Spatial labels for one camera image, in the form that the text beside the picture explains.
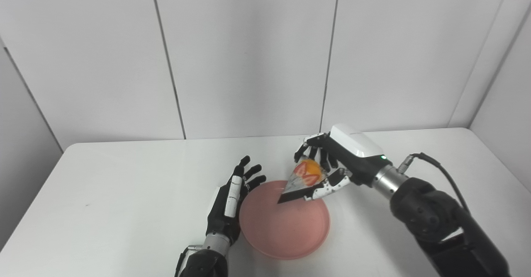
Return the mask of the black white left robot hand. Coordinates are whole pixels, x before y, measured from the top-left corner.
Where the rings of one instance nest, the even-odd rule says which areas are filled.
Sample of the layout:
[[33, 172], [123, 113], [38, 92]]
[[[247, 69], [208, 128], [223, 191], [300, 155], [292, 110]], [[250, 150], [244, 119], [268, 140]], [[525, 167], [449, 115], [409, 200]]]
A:
[[239, 238], [241, 204], [251, 191], [267, 180], [265, 175], [255, 176], [262, 170], [260, 164], [246, 169], [250, 161], [250, 156], [242, 158], [226, 184], [218, 190], [214, 205], [207, 216], [207, 236], [222, 235], [228, 239], [230, 245]]

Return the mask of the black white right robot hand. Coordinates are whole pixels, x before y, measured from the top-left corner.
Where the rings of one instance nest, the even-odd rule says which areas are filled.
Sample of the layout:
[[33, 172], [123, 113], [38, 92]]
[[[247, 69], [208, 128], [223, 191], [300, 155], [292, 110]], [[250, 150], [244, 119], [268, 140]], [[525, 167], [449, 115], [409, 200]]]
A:
[[315, 160], [317, 153], [320, 153], [319, 169], [325, 171], [324, 179], [311, 186], [289, 181], [279, 203], [301, 198], [315, 201], [348, 184], [366, 185], [390, 199], [399, 187], [394, 180], [396, 171], [383, 149], [347, 125], [336, 124], [328, 133], [306, 137], [294, 160]]

